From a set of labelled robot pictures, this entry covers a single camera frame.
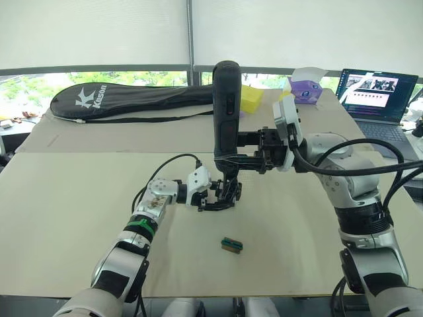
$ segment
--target laptop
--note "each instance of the laptop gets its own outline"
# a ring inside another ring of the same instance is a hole
[[[400,121],[418,76],[344,69],[336,96],[367,138],[394,145],[406,160],[418,160]],[[396,158],[385,147],[373,145],[384,157]]]

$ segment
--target purple tissue box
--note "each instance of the purple tissue box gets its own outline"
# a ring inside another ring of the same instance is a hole
[[[323,91],[321,85],[314,81],[291,81],[291,78],[288,80],[296,103],[316,104]]]

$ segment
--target laptop screen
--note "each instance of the laptop screen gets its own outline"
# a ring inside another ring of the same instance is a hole
[[[336,96],[357,119],[399,123],[418,76],[344,69]]]

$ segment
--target strap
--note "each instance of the strap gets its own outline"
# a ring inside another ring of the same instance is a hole
[[[81,120],[80,122],[81,123],[137,123],[137,122],[158,123],[158,122],[178,121],[182,119],[191,118],[194,116],[207,116],[210,114],[213,114],[213,110],[200,112],[199,114],[191,114],[189,116],[181,116],[181,117],[120,118],[120,119],[110,119],[110,120]]]

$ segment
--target black handle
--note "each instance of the black handle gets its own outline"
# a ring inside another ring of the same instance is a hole
[[[234,61],[221,61],[213,70],[214,156],[237,154],[241,69]],[[224,174],[235,177],[236,164],[216,161]]]

